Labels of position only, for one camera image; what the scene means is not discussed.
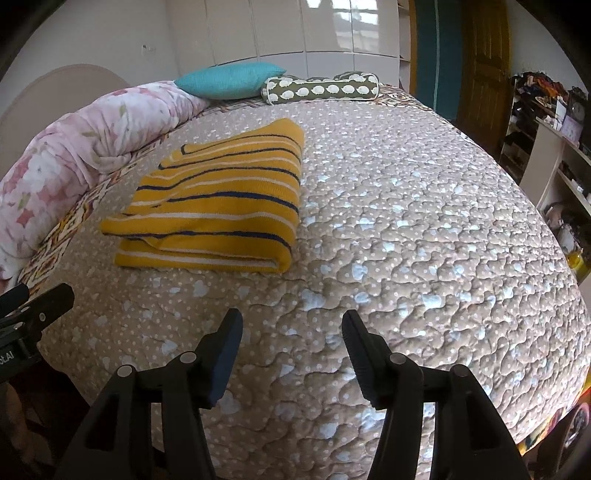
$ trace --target wardrobe door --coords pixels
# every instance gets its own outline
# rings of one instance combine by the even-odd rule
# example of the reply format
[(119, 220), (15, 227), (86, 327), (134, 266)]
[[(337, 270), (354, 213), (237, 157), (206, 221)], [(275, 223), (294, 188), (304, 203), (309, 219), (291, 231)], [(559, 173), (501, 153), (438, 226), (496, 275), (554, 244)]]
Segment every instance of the wardrobe door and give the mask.
[(308, 52), (308, 76), (332, 78), (353, 68), (353, 54), (345, 51)]
[(304, 51), (300, 0), (251, 0), (260, 56)]
[(300, 0), (300, 5), (307, 51), (353, 51), (349, 0)]
[(304, 52), (280, 53), (277, 55), (264, 55), (260, 57), (261, 61), (274, 63), (286, 70), (286, 74), (295, 75), (301, 79), (306, 79), (308, 67), (306, 65), (306, 54)]
[(178, 72), (184, 75), (214, 65), (212, 45), (207, 34), (205, 0), (166, 0), (166, 11)]
[(394, 0), (350, 0), (355, 53), (398, 57), (398, 4)]
[(396, 57), (370, 55), (368, 53), (355, 53), (353, 56), (355, 58), (355, 70), (375, 73), (380, 82), (395, 87), (399, 85), (399, 61)]
[(217, 64), (256, 57), (248, 0), (205, 0), (207, 24)]

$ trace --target quilted bedspread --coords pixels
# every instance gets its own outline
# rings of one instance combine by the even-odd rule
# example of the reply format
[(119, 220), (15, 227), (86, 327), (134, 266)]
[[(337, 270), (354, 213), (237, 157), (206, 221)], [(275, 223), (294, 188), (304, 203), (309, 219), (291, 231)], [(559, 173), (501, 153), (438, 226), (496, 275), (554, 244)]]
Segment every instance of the quilted bedspread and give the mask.
[[(182, 143), (278, 118), (306, 135), (287, 273), (114, 266), (118, 241), (99, 224), (129, 203), (143, 175)], [(356, 383), (339, 330), (347, 309), (420, 365), (468, 365), (516, 441), (582, 386), (591, 334), (559, 246), (518, 186), (433, 112), (354, 102), (216, 112), (130, 170), (48, 275), (44, 288), (67, 282), (76, 304), (40, 349), (92, 401), (119, 365), (164, 365), (237, 307), (238, 358), (223, 398), (202, 412), (222, 477), (366, 477), (384, 413)], [(419, 479), (428, 478), (433, 414), (426, 405)], [(161, 445), (159, 427), (154, 436)]]

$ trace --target yellow knit blanket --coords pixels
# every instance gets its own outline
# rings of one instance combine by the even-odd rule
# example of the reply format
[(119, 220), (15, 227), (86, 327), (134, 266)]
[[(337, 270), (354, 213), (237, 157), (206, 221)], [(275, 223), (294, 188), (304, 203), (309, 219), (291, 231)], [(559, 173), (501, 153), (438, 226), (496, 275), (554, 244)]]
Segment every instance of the yellow knit blanket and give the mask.
[(101, 224), (123, 240), (115, 264), (284, 272), (300, 203), (304, 132), (288, 119), (187, 144), (145, 176), (127, 209)]

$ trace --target green patterned bolster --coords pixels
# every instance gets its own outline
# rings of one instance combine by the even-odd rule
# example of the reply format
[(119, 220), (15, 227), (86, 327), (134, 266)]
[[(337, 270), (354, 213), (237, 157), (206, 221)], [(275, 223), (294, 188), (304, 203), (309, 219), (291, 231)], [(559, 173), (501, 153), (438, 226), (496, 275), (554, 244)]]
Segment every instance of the green patterned bolster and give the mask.
[(377, 75), (345, 72), (333, 79), (313, 77), (307, 80), (291, 75), (267, 79), (261, 95), (269, 105), (299, 100), (374, 100), (379, 94)]

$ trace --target teal curtain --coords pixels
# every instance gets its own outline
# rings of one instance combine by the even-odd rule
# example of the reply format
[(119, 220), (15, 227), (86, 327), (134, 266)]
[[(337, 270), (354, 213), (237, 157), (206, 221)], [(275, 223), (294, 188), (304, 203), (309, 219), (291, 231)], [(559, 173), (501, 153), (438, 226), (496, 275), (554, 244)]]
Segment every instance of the teal curtain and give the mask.
[(417, 89), (415, 95), (455, 120), (462, 88), (461, 0), (415, 0)]

